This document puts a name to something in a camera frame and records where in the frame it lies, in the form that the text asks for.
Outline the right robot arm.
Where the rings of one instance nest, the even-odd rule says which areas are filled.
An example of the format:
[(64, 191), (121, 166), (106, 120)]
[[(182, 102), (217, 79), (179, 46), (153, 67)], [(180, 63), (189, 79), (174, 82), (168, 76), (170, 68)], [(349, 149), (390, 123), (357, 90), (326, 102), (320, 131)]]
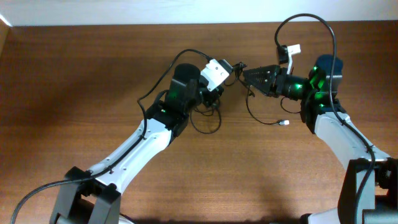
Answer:
[(337, 207), (304, 214), (301, 223), (397, 223), (397, 159), (361, 134), (340, 105), (336, 95), (342, 68), (340, 59), (321, 55), (308, 78), (279, 65), (245, 70), (243, 77), (266, 96), (300, 101), (302, 122), (346, 171)]

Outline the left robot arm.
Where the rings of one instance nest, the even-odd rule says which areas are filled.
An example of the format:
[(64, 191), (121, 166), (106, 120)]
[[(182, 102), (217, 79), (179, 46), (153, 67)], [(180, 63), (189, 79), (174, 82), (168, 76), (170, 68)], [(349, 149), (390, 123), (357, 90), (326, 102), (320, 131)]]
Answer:
[(187, 127), (199, 105), (214, 108), (232, 67), (210, 60), (203, 70), (183, 63), (160, 92), (133, 134), (101, 162), (70, 169), (60, 188), (51, 223), (131, 223), (121, 214), (121, 197), (142, 168)]

